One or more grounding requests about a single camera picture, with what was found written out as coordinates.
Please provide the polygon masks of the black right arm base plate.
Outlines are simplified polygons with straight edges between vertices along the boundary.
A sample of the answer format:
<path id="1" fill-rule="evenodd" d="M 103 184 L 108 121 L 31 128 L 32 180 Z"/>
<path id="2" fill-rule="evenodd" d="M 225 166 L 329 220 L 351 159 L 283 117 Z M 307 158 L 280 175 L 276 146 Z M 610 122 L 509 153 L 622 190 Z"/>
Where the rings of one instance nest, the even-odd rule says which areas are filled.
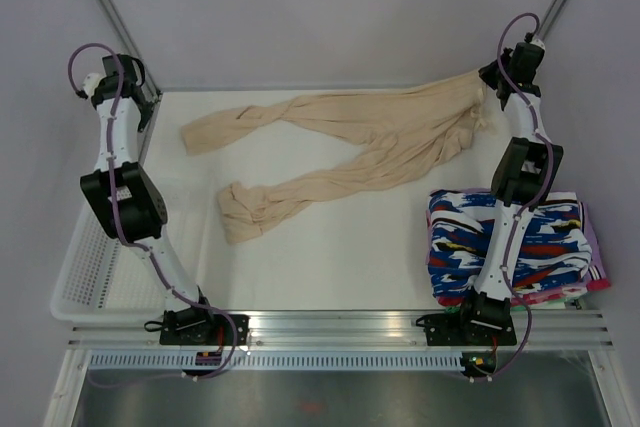
<path id="1" fill-rule="evenodd" d="M 423 329 L 427 345 L 437 347 L 515 346 L 513 323 L 495 329 L 471 322 L 463 322 L 459 314 L 436 313 L 419 317 L 415 325 Z"/>

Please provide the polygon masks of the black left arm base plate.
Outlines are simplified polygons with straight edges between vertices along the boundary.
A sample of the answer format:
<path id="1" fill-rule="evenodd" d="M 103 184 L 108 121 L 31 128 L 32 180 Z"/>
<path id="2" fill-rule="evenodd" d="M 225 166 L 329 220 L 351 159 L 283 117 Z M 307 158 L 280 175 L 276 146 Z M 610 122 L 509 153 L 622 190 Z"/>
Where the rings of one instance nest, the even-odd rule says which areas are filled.
<path id="1" fill-rule="evenodd" d="M 231 314 L 233 324 L 220 314 L 202 310 L 168 311 L 160 327 L 159 343 L 169 346 L 242 346 L 250 317 Z"/>

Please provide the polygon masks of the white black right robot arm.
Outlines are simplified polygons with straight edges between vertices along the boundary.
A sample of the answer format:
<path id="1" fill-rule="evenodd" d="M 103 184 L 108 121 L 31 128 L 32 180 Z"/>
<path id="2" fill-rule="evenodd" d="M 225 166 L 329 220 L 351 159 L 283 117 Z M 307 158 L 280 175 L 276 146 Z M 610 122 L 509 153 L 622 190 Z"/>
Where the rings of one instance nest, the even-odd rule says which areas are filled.
<path id="1" fill-rule="evenodd" d="M 524 234 L 534 210 L 546 200 L 564 156 L 543 126 L 541 91 L 535 76 L 545 55 L 541 40 L 531 37 L 513 49 L 498 49 L 498 57 L 480 69 L 508 120 L 511 139 L 494 172 L 490 192 L 495 221 L 484 265 L 472 287 L 472 308 L 456 317 L 457 334 L 480 342 L 492 321 L 510 316 L 513 276 Z"/>

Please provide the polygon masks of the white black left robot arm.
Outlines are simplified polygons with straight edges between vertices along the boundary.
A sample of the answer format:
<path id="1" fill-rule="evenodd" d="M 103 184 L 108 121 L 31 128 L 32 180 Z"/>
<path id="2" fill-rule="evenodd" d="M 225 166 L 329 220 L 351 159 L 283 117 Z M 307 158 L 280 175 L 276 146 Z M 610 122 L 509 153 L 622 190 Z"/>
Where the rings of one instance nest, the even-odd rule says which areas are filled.
<path id="1" fill-rule="evenodd" d="M 87 79 L 83 93 L 99 117 L 99 153 L 80 187 L 105 234 L 132 251 L 164 297 L 166 311 L 201 303 L 201 290 L 187 274 L 167 232 L 168 209 L 140 160 L 140 141 L 153 105 L 142 85 L 142 62 L 125 54 L 102 59 L 104 74 Z"/>

